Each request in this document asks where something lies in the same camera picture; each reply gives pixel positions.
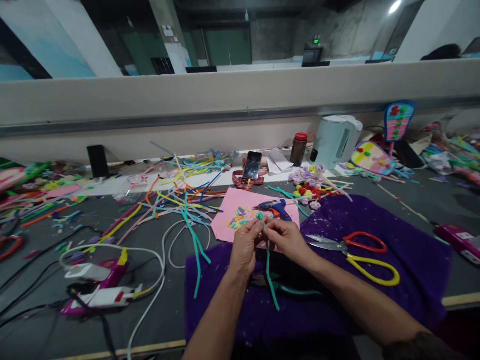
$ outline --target table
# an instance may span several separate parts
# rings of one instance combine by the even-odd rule
[[[456,186],[462,182],[452,179],[451,184],[438,183],[429,180],[435,174],[429,170],[416,172],[415,180],[420,184],[398,184],[383,180],[380,184],[400,197],[409,207],[423,214],[427,219],[440,224],[458,224],[473,234],[480,234],[480,197],[472,194],[470,190]],[[370,198],[377,205],[388,209],[395,216],[409,222],[418,229],[431,234],[433,226],[411,213],[396,199],[392,198],[380,187],[368,179],[350,177],[348,181],[354,183],[351,194],[363,195]],[[279,193],[267,188],[267,185],[280,187],[286,191],[293,191],[291,183],[286,181],[264,184],[254,187],[254,192],[279,196]],[[215,190],[224,190],[227,186],[216,187]],[[211,200],[209,205],[219,206],[221,199]],[[46,219],[39,223],[26,227],[26,246],[14,257],[0,263],[0,284],[19,269],[26,260],[24,255],[33,250],[44,249],[69,234],[78,224],[94,225],[105,231],[117,218],[119,205],[111,196],[101,199],[91,198],[78,206],[62,212],[67,216],[76,211],[83,211],[82,217],[77,223],[69,224],[62,234],[58,234],[56,228],[52,228],[52,220]],[[123,245],[128,247],[142,247],[153,249],[161,253],[161,241],[164,232],[174,223],[181,220],[181,215],[169,214],[160,220],[152,220],[143,224],[125,240]],[[300,221],[305,217],[300,214]],[[131,225],[125,225],[118,233],[121,237]],[[167,248],[173,241],[176,232],[168,237]],[[196,230],[203,244],[207,242],[207,230],[204,226],[197,226]],[[82,230],[72,237],[74,245],[81,240],[92,238],[89,230]],[[176,264],[183,264],[187,256],[192,256],[194,247],[188,231],[184,231],[172,251],[172,259]],[[220,242],[214,240],[210,246]],[[118,257],[119,251],[102,249],[95,254],[95,261]],[[32,265],[21,277],[0,294],[0,309],[3,309],[12,299],[15,299],[37,278],[39,273],[50,263],[59,257],[58,252],[50,252]],[[133,270],[137,266],[149,260],[151,255],[146,253],[132,253],[129,257],[130,267]],[[150,261],[134,274],[125,276],[120,285],[134,287],[140,283],[148,287],[158,278],[160,266],[156,260]],[[157,353],[164,349],[185,346],[185,311],[184,311],[184,280],[183,270],[177,270],[167,265],[166,280],[162,293],[149,312],[147,319],[141,325],[135,341],[133,342],[134,353],[148,354]],[[49,304],[54,301],[68,298],[66,286],[71,281],[64,279],[64,271],[59,265],[53,266],[42,281],[37,285],[28,297],[15,306],[5,319],[28,308]],[[151,297],[136,301],[118,313],[108,313],[106,318],[110,324],[114,346],[117,350],[126,349],[132,330],[149,305]],[[470,265],[466,260],[455,254],[452,260],[452,271],[444,304],[449,309],[458,307],[477,306],[480,304],[480,269]],[[72,318],[58,315],[51,309],[45,309],[33,313],[29,319],[16,320],[0,329],[0,358],[28,358],[28,359],[58,359],[75,357],[75,359],[102,359],[109,357],[105,343],[102,324],[99,318],[92,318],[79,323]]]

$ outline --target hot glue gun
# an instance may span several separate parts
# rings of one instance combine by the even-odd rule
[[[258,206],[255,206],[254,209],[261,210],[261,211],[273,211],[273,217],[280,218],[283,221],[288,221],[291,222],[292,218],[290,215],[285,211],[285,206],[287,203],[285,200],[274,200],[274,201],[267,201],[267,202],[262,202]]]

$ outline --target purple cloth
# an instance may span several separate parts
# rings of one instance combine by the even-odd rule
[[[400,273],[400,284],[384,287],[372,283],[347,262],[340,251],[312,249],[346,271],[360,277],[387,294],[402,308],[427,328],[435,328],[445,317],[442,298],[446,291],[453,250],[409,223],[395,217],[368,198],[352,195],[353,203],[345,196],[330,197],[301,226],[305,235],[320,235],[340,240],[356,231],[377,236],[388,247],[388,252],[378,254],[349,247],[352,255],[378,259],[395,267]],[[366,237],[357,241],[375,246]],[[200,258],[202,279],[197,299],[194,299],[197,281],[195,257],[186,262],[185,277],[185,332],[189,341],[222,280],[232,252],[226,243],[209,249],[206,253],[210,266]],[[257,251],[255,273],[264,271],[266,252]],[[389,280],[390,270],[380,266],[360,263],[373,276]],[[270,271],[280,275],[279,281],[298,290],[319,290],[324,296],[293,296],[277,292],[280,312],[277,312],[268,288],[249,286],[236,331],[238,345],[252,346],[279,338],[298,338],[308,334],[330,333],[335,336],[361,334],[361,330],[336,299],[305,270],[284,255],[273,253]]]

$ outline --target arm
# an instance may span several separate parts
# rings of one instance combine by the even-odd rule
[[[345,307],[360,327],[382,347],[430,333],[396,302],[370,284],[318,256],[298,226],[267,221],[263,233],[292,261],[309,271]]]
[[[240,311],[255,269],[256,243],[264,225],[255,219],[236,232],[228,270],[188,343],[183,360],[230,359]]]

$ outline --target white kettle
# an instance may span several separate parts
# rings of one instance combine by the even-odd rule
[[[325,116],[320,122],[313,143],[309,162],[322,164],[325,169],[334,169],[337,163],[345,163],[359,140],[363,124],[350,115]]]

